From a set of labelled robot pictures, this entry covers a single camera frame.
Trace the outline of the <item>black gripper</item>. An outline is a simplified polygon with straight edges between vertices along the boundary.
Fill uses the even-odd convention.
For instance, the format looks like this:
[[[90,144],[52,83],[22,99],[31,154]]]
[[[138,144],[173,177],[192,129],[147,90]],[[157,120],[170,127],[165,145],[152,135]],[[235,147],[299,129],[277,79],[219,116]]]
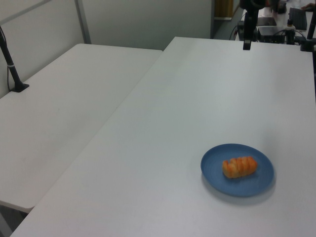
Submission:
[[[251,42],[253,39],[253,32],[256,27],[255,12],[253,10],[259,10],[266,6],[266,0],[240,0],[239,6],[242,9],[250,10],[246,12],[244,18],[244,40],[243,50],[250,50]]]

